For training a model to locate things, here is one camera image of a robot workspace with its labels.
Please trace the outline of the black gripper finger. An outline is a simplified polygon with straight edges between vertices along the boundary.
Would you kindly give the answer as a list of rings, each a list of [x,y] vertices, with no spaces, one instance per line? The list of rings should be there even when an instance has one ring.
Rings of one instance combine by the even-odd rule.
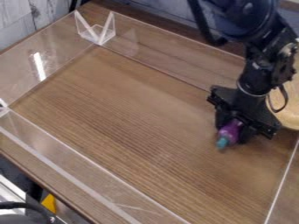
[[[257,129],[252,125],[244,125],[239,132],[237,143],[245,144],[257,133]]]
[[[229,123],[229,121],[235,118],[235,114],[236,112],[233,110],[220,106],[216,107],[215,126],[217,130]]]

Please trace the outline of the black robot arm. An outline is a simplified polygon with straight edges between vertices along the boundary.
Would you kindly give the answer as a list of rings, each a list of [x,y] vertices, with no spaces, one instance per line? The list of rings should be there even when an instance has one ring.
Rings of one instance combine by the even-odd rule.
[[[295,76],[299,39],[278,12],[278,0],[187,0],[191,14],[209,44],[236,41],[245,46],[245,66],[233,88],[213,85],[208,102],[215,106],[217,146],[243,144],[251,137],[274,137],[282,111],[270,93]]]

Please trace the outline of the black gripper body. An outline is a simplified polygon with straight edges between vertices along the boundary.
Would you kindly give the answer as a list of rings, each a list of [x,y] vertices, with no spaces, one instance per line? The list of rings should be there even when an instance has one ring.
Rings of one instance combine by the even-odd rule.
[[[236,112],[233,119],[240,120],[243,126],[255,126],[256,135],[261,135],[268,139],[274,138],[282,123],[267,108],[264,96],[255,97],[243,93],[237,88],[213,85],[209,88],[207,101],[213,105],[215,109],[220,106],[233,110]]]

